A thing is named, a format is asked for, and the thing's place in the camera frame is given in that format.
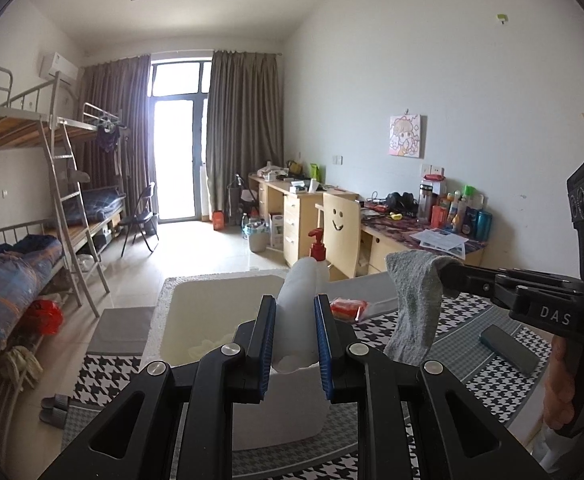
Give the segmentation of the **person's right hand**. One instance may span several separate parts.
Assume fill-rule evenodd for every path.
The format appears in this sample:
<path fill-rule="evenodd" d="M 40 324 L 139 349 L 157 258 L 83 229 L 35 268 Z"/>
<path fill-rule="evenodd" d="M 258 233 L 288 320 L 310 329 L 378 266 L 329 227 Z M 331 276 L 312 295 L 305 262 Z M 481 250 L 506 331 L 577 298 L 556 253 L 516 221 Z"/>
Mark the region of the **person's right hand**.
<path fill-rule="evenodd" d="M 565 362 L 566 340 L 553 336 L 545 382 L 544 423 L 552 430 L 560 430 L 574 417 L 574 377 Z"/>

